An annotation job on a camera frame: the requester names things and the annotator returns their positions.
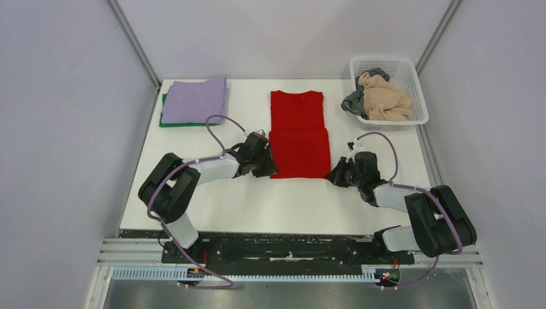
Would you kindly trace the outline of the red t shirt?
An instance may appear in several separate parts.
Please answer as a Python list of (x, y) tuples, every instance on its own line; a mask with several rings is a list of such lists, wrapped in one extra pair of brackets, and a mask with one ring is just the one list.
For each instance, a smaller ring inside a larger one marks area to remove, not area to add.
[(319, 91), (270, 93), (269, 140), (277, 173), (272, 179), (323, 179), (331, 170), (324, 95)]

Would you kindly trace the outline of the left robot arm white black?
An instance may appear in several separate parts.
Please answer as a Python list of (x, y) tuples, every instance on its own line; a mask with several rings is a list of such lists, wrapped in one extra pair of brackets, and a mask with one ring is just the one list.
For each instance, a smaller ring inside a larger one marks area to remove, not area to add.
[(174, 153), (165, 154), (138, 190), (147, 215), (158, 221), (178, 245), (177, 253), (186, 262), (202, 255), (198, 231), (187, 209), (199, 185), (247, 174), (256, 178), (277, 173), (269, 140), (261, 131), (249, 133), (246, 140), (220, 154), (184, 161)]

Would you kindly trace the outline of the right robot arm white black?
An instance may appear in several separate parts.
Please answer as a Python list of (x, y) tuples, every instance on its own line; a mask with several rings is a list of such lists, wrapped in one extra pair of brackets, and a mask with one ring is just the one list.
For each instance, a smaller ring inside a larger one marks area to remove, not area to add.
[(402, 251), (421, 252), (429, 258), (459, 254), (477, 241), (476, 229), (450, 186), (424, 189), (390, 183), (381, 177), (375, 153), (360, 151), (351, 158), (340, 158), (326, 179), (337, 187), (355, 187), (373, 207), (409, 216), (407, 226), (374, 233), (372, 255), (381, 263)]

